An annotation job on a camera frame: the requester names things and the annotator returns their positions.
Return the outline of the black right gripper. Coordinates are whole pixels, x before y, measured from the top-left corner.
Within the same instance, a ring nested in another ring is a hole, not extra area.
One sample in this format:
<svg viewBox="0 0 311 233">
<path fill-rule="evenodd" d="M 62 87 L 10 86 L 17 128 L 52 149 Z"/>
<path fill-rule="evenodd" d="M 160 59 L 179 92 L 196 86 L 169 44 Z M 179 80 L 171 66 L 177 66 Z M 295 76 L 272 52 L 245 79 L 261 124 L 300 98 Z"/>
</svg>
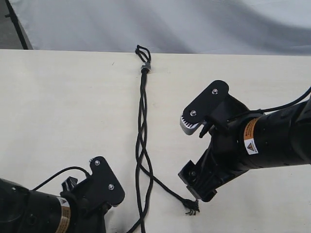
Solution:
<svg viewBox="0 0 311 233">
<path fill-rule="evenodd" d="M 200 136 L 210 133 L 208 148 L 196 164 L 189 160 L 178 173 L 196 199 L 211 201 L 219 187 L 248 172 L 241 163 L 246 154 L 242 141 L 245 126 L 246 121 L 233 121 L 229 123 L 229 132 L 223 133 L 210 123 L 204 125 Z"/>
</svg>

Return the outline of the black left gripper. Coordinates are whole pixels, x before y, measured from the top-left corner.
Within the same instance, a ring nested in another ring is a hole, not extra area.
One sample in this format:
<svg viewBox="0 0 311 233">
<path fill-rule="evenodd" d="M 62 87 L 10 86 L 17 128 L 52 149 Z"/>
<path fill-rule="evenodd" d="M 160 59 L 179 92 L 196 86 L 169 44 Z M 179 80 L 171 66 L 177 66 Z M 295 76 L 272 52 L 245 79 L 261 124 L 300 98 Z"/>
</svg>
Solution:
<svg viewBox="0 0 311 233">
<path fill-rule="evenodd" d="M 70 224 L 68 233 L 105 233 L 105 215 L 113 207 L 107 203 L 95 209 L 90 209 L 85 198 L 85 182 L 80 183 L 74 177 L 68 177 L 63 183 L 60 196 L 69 202 Z"/>
</svg>

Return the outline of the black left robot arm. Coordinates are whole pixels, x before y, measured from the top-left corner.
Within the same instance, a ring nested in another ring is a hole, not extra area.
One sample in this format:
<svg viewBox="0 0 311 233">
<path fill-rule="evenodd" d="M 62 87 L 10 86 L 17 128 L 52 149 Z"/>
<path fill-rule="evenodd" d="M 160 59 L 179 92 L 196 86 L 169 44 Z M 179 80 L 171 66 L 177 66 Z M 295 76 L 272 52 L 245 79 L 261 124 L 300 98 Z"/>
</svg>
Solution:
<svg viewBox="0 0 311 233">
<path fill-rule="evenodd" d="M 30 190 L 1 179 L 0 231 L 2 233 L 104 233 L 104 216 L 124 199 L 124 191 L 108 188 L 90 176 L 80 183 L 68 177 L 59 196 Z"/>
</svg>

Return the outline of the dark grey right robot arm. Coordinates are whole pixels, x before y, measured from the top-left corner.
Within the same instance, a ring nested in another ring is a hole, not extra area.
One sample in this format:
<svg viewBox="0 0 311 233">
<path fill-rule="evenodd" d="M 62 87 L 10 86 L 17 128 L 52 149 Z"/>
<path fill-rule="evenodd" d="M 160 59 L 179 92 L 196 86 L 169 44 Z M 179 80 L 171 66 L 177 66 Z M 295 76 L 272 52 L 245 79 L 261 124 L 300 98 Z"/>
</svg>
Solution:
<svg viewBox="0 0 311 233">
<path fill-rule="evenodd" d="M 209 202 L 217 189 L 253 169 L 311 162 L 311 97 L 307 90 L 287 104 L 250 110 L 216 80 L 183 111 L 185 134 L 199 130 L 211 139 L 200 159 L 189 161 L 180 179 L 197 198 Z"/>
</svg>

